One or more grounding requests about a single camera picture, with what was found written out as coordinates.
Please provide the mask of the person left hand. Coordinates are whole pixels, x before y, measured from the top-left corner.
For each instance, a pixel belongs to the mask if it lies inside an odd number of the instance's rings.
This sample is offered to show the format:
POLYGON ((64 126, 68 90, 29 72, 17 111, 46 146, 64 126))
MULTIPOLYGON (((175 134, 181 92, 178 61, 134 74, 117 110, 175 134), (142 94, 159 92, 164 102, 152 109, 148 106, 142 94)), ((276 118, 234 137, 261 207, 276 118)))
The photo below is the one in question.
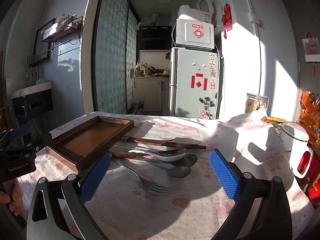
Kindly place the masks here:
POLYGON ((17 178, 13 180, 11 194, 8 195, 1 191, 1 204, 8 204, 11 212, 15 216, 21 215, 24 211, 23 192, 17 178))

